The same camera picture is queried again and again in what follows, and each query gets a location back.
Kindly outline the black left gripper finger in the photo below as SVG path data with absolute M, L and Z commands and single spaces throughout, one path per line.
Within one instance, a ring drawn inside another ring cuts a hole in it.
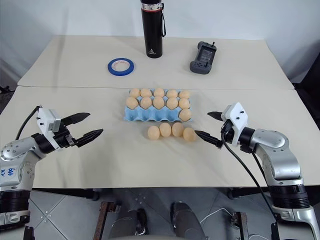
M 83 121 L 85 118 L 87 118 L 90 115 L 91 114 L 88 112 L 79 112 L 79 113 L 75 113 L 73 115 L 67 116 L 65 118 L 62 118 L 61 122 L 63 125 L 69 126 L 71 124 L 77 124 Z
M 74 144 L 77 147 L 82 147 L 82 146 L 92 142 L 97 137 L 99 137 L 103 131 L 104 130 L 102 128 L 101 129 L 97 129 L 97 130 L 92 130 L 92 131 L 84 134 L 82 137 L 76 139 Z

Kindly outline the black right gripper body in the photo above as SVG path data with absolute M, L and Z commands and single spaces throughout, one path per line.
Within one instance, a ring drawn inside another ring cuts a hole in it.
M 219 142 L 219 148 L 221 149 L 223 146 L 230 150 L 228 144 L 232 144 L 235 132 L 233 130 L 233 123 L 231 120 L 226 120 L 221 127 L 220 135 L 221 140 Z

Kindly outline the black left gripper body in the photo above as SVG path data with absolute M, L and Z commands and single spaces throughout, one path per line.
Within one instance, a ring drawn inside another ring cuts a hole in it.
M 58 131 L 53 134 L 53 139 L 60 148 L 68 148 L 76 144 L 76 139 L 72 137 L 70 131 L 64 124 L 60 124 Z

